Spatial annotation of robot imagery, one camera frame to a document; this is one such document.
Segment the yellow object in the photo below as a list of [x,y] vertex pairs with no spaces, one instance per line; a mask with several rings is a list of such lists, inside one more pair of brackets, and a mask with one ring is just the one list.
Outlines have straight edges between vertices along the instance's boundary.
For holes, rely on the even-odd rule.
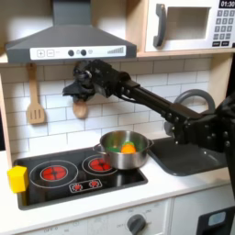
[[28,169],[24,166],[15,166],[7,172],[8,180],[13,193],[25,192],[28,188]]
[[133,144],[128,143],[122,146],[121,152],[122,153],[135,153],[136,148]]

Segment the pot handle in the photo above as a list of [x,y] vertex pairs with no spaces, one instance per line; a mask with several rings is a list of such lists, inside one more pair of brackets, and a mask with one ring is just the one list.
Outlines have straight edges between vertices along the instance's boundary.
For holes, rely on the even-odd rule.
[[100,144],[100,143],[96,144],[96,145],[93,147],[93,150],[96,151],[96,152],[99,153],[99,154],[106,154],[105,152],[99,151],[98,148],[101,149],[101,144]]
[[149,147],[148,149],[154,144],[153,140],[149,140]]

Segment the white countertop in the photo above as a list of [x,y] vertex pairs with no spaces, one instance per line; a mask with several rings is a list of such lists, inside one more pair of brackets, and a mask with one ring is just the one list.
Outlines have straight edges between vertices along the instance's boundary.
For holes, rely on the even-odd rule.
[[0,152],[0,234],[16,234],[41,229],[116,209],[229,184],[227,168],[187,177],[176,177],[167,174],[150,158],[141,170],[149,180],[145,185],[22,211],[17,206],[17,195],[11,192],[8,185],[6,153]]

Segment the white cabinet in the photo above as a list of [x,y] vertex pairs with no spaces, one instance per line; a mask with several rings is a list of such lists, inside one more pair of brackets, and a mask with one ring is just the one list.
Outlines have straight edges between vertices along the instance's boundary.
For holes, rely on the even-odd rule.
[[170,235],[196,235],[200,216],[233,206],[234,197],[230,185],[178,196],[173,202]]

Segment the oven knob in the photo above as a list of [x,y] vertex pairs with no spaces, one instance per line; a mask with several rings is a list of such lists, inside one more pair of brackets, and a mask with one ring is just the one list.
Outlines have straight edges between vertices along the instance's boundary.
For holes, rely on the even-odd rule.
[[145,226],[146,221],[142,215],[135,215],[128,221],[128,228],[132,234],[138,234]]

